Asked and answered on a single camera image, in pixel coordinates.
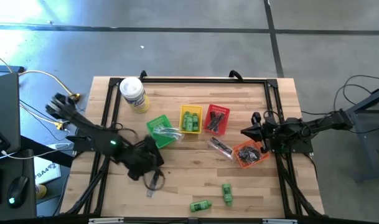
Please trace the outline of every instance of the orange bin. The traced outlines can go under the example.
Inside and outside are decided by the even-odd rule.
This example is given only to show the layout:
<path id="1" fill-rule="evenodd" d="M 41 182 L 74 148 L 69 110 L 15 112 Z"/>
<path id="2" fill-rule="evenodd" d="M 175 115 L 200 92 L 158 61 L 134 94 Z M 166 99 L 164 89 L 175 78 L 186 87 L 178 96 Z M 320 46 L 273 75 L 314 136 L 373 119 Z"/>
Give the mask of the orange bin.
<path id="1" fill-rule="evenodd" d="M 240 159 L 238 153 L 239 153 L 239 150 L 242 149 L 242 148 L 245 147 L 245 146 L 251 146 L 251 147 L 254 147 L 254 148 L 260 153 L 261 158 L 260 158 L 258 161 L 254 162 L 254 163 L 252 163 L 252 164 L 248 164 L 248 163 L 246 163 L 246 162 L 243 162 L 243 161 Z M 233 153 L 234 153 L 236 159 L 238 160 L 240 166 L 241 166 L 242 168 L 246 169 L 246 168 L 249 168 L 250 166 L 252 166 L 252 165 L 254 165 L 254 164 L 257 164 L 257 163 L 259 163 L 259 162 L 261 162 L 261 161 L 263 161 L 263 160 L 269 158 L 269 152 L 267 152 L 266 154 L 261 153 L 261 147 L 262 147 L 262 146 L 263 146 L 263 145 L 262 145 L 260 142 L 255 142 L 255 141 L 253 141 L 253 140 L 249 140 L 249 141 L 247 141 L 247 142 L 244 142 L 244 143 L 242 143 L 242 144 L 240 144 L 240 145 L 237 145 L 237 146 L 233 147 Z"/>

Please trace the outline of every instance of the desk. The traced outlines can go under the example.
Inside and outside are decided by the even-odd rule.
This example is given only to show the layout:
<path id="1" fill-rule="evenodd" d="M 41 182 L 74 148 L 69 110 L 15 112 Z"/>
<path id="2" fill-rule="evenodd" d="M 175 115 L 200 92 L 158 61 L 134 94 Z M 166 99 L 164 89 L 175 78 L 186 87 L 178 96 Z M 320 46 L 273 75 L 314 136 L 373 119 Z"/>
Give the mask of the desk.
<path id="1" fill-rule="evenodd" d="M 95 124 L 101 123 L 109 77 L 93 79 L 85 116 Z M 285 117 L 300 117 L 301 110 L 294 80 L 278 79 L 279 92 Z M 146 122 L 165 114 L 173 126 L 178 127 L 181 105 L 203 106 L 203 119 L 209 104 L 230 108 L 227 131 L 220 139 L 229 146 L 249 140 L 240 130 L 251 126 L 254 111 L 264 112 L 266 100 L 264 88 L 257 84 L 240 83 L 145 83 L 151 102 L 147 113 L 136 114 L 124 100 L 119 107 L 118 122 L 134 129 L 140 139 L 147 134 Z M 134 140 L 131 133 L 124 136 Z M 212 137 L 202 131 L 199 135 L 186 134 L 180 142 L 161 149 L 166 175 L 164 188 L 153 198 L 146 197 L 142 181 L 127 176 L 123 165 L 110 164 L 101 215 L 103 217 L 214 217 L 259 218 L 283 217 L 283 205 L 279 189 L 278 172 L 274 156 L 267 161 L 241 169 L 214 149 L 206 140 Z M 73 206 L 88 185 L 94 153 L 86 152 L 72 164 L 61 211 Z M 316 174 L 309 159 L 293 154 L 297 184 L 308 201 L 323 213 Z M 233 206 L 226 207 L 222 199 L 221 185 L 232 185 Z M 93 207 L 97 198 L 95 189 Z M 212 209 L 191 213 L 189 204 L 199 200 L 213 201 Z"/>

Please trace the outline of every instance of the green bin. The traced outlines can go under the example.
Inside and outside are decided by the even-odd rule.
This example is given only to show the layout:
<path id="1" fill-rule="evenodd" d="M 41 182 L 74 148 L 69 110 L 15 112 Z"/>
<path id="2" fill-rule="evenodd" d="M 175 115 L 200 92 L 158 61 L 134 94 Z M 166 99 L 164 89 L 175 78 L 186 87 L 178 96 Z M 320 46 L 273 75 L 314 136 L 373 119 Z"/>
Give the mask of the green bin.
<path id="1" fill-rule="evenodd" d="M 162 136 L 160 134 L 154 134 L 153 129 L 158 125 L 163 125 L 166 128 L 172 128 L 171 123 L 166 115 L 162 115 L 152 121 L 146 123 L 147 131 L 151 134 L 152 138 L 156 141 L 156 146 L 161 149 L 162 147 L 175 141 L 175 138 L 170 138 L 167 136 Z"/>

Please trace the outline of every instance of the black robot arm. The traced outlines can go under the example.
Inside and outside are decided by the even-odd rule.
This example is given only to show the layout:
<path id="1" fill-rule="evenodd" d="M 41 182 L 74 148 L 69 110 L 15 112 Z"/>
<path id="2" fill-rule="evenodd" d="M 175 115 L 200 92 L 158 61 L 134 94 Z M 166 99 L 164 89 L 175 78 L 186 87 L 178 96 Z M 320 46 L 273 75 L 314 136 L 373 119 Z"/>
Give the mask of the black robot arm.
<path id="1" fill-rule="evenodd" d="M 87 120 L 76 110 L 69 97 L 57 93 L 45 108 L 54 118 L 70 121 L 81 133 L 85 133 L 82 136 L 69 136 L 68 140 L 87 142 L 88 147 L 81 147 L 82 151 L 97 151 L 111 157 L 117 164 L 122 162 L 129 169 L 128 175 L 133 180 L 138 180 L 164 163 L 152 137 L 145 138 L 143 147 L 135 147 L 120 136 L 117 129 L 101 127 Z"/>
<path id="2" fill-rule="evenodd" d="M 302 118 L 288 118 L 283 123 L 275 122 L 274 116 L 264 117 L 261 124 L 261 115 L 254 112 L 251 117 L 252 127 L 240 132 L 254 141 L 261 141 L 262 153 L 269 151 L 267 139 L 279 143 L 281 146 L 292 146 L 298 141 L 309 141 L 315 134 L 328 129 L 349 130 L 353 124 L 348 114 L 343 110 L 327 113 L 323 118 L 312 121 L 303 121 Z"/>

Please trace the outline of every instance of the concrete floor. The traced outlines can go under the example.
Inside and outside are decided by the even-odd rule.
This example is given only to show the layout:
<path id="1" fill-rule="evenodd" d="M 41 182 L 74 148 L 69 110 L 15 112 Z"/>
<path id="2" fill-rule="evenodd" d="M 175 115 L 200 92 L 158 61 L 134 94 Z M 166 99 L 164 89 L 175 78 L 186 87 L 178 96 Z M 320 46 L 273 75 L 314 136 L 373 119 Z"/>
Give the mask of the concrete floor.
<path id="1" fill-rule="evenodd" d="M 277 29 L 379 30 L 379 0 L 270 4 Z M 267 29 L 265 15 L 262 0 L 0 1 L 0 22 L 26 24 Z M 379 36 L 277 35 L 277 40 L 284 76 L 295 79 L 303 110 L 331 111 L 335 92 L 352 75 L 379 77 Z M 244 77 L 277 77 L 269 34 L 0 30 L 0 57 L 11 65 L 53 73 L 84 95 L 93 76 L 138 76 L 141 70 L 150 76 L 225 77 L 235 69 Z M 379 88 L 376 80 L 353 82 L 372 91 Z M 54 93 L 64 93 L 39 74 L 27 75 L 21 85 L 21 99 L 41 111 Z M 358 88 L 348 91 L 354 101 L 367 96 Z M 340 96 L 337 106 L 350 104 Z M 21 131 L 43 144 L 55 143 L 24 111 Z M 379 222 L 379 179 L 356 184 L 352 178 L 367 171 L 356 135 L 326 131 L 312 142 L 326 214 Z M 53 203 L 46 203 L 53 211 Z M 52 213 L 49 210 L 40 215 Z"/>

